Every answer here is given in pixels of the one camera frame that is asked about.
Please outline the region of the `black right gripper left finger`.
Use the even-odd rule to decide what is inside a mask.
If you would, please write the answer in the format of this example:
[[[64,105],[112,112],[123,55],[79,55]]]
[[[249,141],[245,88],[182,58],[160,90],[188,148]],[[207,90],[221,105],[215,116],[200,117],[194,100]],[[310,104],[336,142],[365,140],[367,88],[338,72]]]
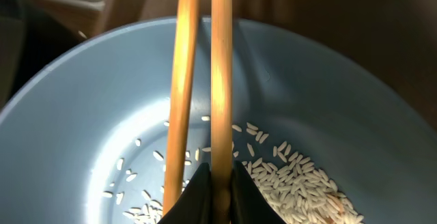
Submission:
[[[210,166],[202,163],[175,205],[158,224],[208,224],[212,203]]]

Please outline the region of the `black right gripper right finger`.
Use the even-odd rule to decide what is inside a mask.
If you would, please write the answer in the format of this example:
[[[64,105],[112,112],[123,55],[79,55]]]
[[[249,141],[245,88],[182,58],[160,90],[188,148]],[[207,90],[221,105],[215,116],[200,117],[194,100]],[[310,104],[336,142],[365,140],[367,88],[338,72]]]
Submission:
[[[230,214],[233,224],[285,224],[268,205],[240,161],[233,164]]]

